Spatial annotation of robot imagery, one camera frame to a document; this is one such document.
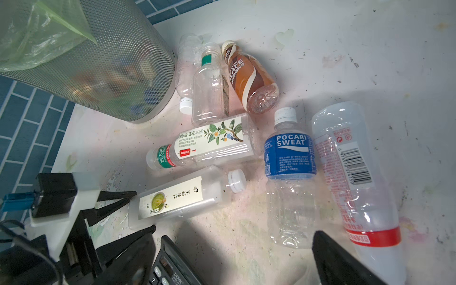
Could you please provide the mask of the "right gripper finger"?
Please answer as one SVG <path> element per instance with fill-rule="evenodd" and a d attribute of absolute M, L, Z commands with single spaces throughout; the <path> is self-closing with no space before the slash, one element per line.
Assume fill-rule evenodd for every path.
<path fill-rule="evenodd" d="M 322 285 L 386 285 L 321 230 L 314 233 L 312 253 Z"/>

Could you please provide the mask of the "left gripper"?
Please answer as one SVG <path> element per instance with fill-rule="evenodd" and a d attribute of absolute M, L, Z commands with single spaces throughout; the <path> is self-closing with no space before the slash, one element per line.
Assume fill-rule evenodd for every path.
<path fill-rule="evenodd" d="M 129 204 L 136 195 L 136 191 L 101 191 L 97 202 L 116 202 L 81 211 L 58 258 L 51 257 L 45 235 L 29 240 L 2 222 L 1 231 L 14 246 L 1 253 L 1 284 L 148 285 L 156 253 L 155 225 L 99 248 L 97 253 L 106 263 L 104 271 L 87 227 Z"/>

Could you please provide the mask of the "brown cafe bottle white swirl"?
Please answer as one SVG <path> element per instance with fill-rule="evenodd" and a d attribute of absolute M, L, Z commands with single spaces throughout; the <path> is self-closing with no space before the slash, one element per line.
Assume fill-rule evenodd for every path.
<path fill-rule="evenodd" d="M 272 109 L 279 99 L 279 87 L 260 62 L 231 40 L 223 43 L 222 52 L 229 81 L 243 108 L 253 115 Z"/>

